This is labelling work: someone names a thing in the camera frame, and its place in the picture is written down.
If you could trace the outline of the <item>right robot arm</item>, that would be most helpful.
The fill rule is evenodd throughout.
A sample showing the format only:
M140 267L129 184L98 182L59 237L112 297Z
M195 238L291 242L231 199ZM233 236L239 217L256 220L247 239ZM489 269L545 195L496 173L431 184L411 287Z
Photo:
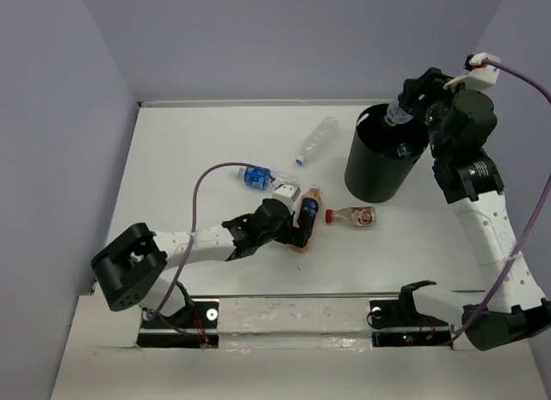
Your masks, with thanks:
M528 339L550 327L550 301L522 252L550 187L544 188L517 237L506 209L505 185L483 149L498 123L485 91L503 69L488 58L458 77L430 68L406 79L398 97L399 108L427 127L434 177L460 220L486 296L471 300L424 280L401 288L396 313L407 324L425 316L444 321L454 339L465 335L480 351Z

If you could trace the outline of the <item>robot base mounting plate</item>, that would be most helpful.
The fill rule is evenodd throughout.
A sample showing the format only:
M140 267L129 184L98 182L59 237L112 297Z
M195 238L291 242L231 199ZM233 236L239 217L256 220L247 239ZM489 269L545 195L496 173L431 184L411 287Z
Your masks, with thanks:
M393 296L196 298L168 322L139 325L141 348L350 349L437 347L451 337L434 317L402 318Z

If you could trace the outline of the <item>clear bottle blue cap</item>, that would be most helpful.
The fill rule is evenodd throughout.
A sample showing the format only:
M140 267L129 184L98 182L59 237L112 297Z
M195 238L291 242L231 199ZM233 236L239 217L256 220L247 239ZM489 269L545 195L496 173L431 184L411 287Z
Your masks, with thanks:
M306 137L299 148L294 162L305 166L327 151L340 136L340 125L336 118L327 116Z

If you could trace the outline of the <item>small bottle red cap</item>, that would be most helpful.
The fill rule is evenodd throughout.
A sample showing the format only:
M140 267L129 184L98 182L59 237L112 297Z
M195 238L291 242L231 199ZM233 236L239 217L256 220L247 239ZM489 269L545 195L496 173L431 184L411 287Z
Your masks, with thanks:
M376 213L373 206L353 206L343 209L327 209L325 222L345 224L353 228L371 228L376 224Z

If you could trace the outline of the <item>small bottle pepsi label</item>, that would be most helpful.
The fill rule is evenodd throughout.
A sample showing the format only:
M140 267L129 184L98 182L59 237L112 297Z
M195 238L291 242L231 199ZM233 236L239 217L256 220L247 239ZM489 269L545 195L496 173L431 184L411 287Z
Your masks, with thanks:
M397 97L392 100L388 106L384 115L384 121L390 127L405 124L413 119L413 116L409 112L409 108L404 105Z

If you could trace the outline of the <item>clear bottle blue label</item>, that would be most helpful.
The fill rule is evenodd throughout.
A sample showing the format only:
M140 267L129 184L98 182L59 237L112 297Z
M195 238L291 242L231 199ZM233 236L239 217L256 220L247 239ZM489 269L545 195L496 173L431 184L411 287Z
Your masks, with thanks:
M237 177L247 187L263 191L272 191L285 183L299 183L294 175L250 166L240 167Z

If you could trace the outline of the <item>black cylindrical bin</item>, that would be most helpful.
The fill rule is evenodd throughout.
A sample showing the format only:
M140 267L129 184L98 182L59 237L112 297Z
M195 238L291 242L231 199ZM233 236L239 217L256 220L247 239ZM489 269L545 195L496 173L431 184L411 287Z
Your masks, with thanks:
M356 120L344 182L357 199L368 203L390 200L412 171L429 144L423 121L411 121L390 127L384 121L387 104L363 110ZM407 143L415 156L398 158L396 147Z

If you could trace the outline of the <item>clear crushed bottle white cap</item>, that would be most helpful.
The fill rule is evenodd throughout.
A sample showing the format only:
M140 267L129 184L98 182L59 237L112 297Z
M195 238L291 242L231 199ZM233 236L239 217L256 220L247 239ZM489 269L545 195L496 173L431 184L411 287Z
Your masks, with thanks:
M415 156L415 149L412 145L407 143L401 143L396 147L396 154L398 158L409 158Z

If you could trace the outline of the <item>orange juice bottle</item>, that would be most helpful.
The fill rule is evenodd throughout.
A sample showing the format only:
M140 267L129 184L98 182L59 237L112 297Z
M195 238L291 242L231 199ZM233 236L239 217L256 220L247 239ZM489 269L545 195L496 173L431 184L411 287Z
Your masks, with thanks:
M295 252L307 252L313 235L322 199L320 187L312 185L300 198L299 211L295 224L294 242L290 248Z

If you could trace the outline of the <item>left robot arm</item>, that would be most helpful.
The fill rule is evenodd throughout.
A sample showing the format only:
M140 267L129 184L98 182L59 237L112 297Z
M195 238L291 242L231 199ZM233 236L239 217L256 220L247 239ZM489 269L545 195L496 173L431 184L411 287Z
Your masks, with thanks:
M181 327L195 315L195 303L182 282L165 280L162 272L199 262L244 259L271 242L304 249L316 216L306 206L292 212L277 199L265 199L253 213L194 233L152 231L136 223L90 265L111 311L138 306L148 320Z

